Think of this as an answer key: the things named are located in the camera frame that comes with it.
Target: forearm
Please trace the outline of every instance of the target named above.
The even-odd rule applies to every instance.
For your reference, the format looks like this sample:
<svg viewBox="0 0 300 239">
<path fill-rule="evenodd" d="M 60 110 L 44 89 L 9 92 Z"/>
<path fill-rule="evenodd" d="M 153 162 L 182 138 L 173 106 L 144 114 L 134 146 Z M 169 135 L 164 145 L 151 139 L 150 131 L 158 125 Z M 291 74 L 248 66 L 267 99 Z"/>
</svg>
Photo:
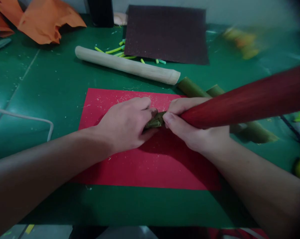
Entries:
<svg viewBox="0 0 300 239">
<path fill-rule="evenodd" d="M 63 183 L 110 153 L 102 139 L 82 130 L 1 159 L 0 234 Z"/>
<path fill-rule="evenodd" d="M 233 140 L 203 153 L 237 192 L 270 238 L 288 238 L 300 223 L 300 179 Z"/>
</svg>

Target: white cable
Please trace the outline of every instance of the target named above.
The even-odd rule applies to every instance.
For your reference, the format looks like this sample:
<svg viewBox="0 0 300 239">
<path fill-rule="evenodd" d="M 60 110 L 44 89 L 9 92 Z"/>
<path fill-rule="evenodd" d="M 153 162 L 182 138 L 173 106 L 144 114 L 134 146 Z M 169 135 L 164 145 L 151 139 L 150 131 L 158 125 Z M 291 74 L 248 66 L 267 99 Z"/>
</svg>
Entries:
<svg viewBox="0 0 300 239">
<path fill-rule="evenodd" d="M 240 229 L 247 232 L 247 233 L 249 233 L 250 235 L 254 236 L 257 239 L 265 239 L 264 237 L 262 237 L 261 235 L 259 235 L 255 231 L 251 230 L 250 228 L 240 228 Z"/>
<path fill-rule="evenodd" d="M 18 117 L 18 118 L 28 119 L 28 120 L 42 121 L 42 122 L 46 122 L 46 123 L 50 124 L 50 130 L 49 130 L 49 133 L 48 133 L 47 142 L 50 141 L 51 135 L 52 135 L 53 130 L 54 130 L 54 124 L 51 121 L 46 120 L 46 119 L 31 117 L 31 116 L 25 116 L 25 115 L 15 114 L 15 113 L 11 113 L 9 111 L 2 110 L 2 109 L 0 109 L 0 113 L 5 114 L 5 115 L 10 115 L 10 116 Z"/>
</svg>

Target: green cutting mat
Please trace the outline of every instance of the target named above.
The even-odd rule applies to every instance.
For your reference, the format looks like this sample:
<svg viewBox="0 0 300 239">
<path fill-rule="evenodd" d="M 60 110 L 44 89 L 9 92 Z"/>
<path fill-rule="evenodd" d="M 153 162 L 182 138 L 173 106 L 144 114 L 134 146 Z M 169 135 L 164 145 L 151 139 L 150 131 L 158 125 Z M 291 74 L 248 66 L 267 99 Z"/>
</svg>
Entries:
<svg viewBox="0 0 300 239">
<path fill-rule="evenodd" d="M 241 53 L 218 34 L 224 26 L 210 25 L 207 43 L 210 65 L 168 62 L 160 67 L 181 72 L 203 89 L 219 84 L 225 91 L 300 65 L 300 36 L 284 33 L 258 57 L 244 61 Z M 78 129 L 87 89 L 103 88 L 180 94 L 176 86 L 149 81 L 78 60 L 75 47 L 102 50 L 118 47 L 124 28 L 98 29 L 90 25 L 62 34 L 60 45 L 39 46 L 17 31 L 0 50 L 0 108 L 51 120 L 58 138 Z M 147 64 L 155 65 L 152 60 Z M 280 140 L 250 150 L 291 171 L 300 147 L 278 118 L 261 120 Z M 49 125 L 0 116 L 0 158 L 43 143 Z M 229 185 L 221 178 L 220 192 L 98 186 L 67 183 L 44 200 L 22 223 L 86 225 L 200 225 L 256 226 Z"/>
</svg>

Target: wall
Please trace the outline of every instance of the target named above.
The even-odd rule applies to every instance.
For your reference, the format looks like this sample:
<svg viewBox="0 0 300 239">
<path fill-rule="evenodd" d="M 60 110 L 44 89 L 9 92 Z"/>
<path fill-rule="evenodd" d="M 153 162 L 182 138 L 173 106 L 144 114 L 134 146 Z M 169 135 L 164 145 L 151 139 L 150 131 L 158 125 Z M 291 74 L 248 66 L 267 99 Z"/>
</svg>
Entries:
<svg viewBox="0 0 300 239">
<path fill-rule="evenodd" d="M 86 0 L 64 1 L 79 13 L 89 12 Z M 126 12 L 129 4 L 205 8 L 207 23 L 300 29 L 300 11 L 293 2 L 291 0 L 112 0 L 115 12 Z"/>
</svg>

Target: orange paper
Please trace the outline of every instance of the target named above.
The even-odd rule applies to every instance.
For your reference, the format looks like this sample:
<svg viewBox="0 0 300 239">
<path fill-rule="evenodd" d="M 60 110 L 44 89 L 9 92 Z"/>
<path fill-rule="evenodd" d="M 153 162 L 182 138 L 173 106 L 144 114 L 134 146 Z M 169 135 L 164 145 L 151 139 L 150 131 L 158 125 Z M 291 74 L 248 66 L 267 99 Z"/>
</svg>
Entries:
<svg viewBox="0 0 300 239">
<path fill-rule="evenodd" d="M 14 31 L 9 28 L 3 17 L 0 15 L 0 37 L 8 37 L 14 34 Z"/>
<path fill-rule="evenodd" d="M 32 0 L 21 17 L 18 30 L 39 44 L 58 43 L 59 28 L 86 27 L 80 15 L 67 3 L 60 0 Z"/>
<path fill-rule="evenodd" d="M 0 0 L 0 12 L 15 26 L 18 26 L 23 15 L 17 0 Z"/>
</svg>

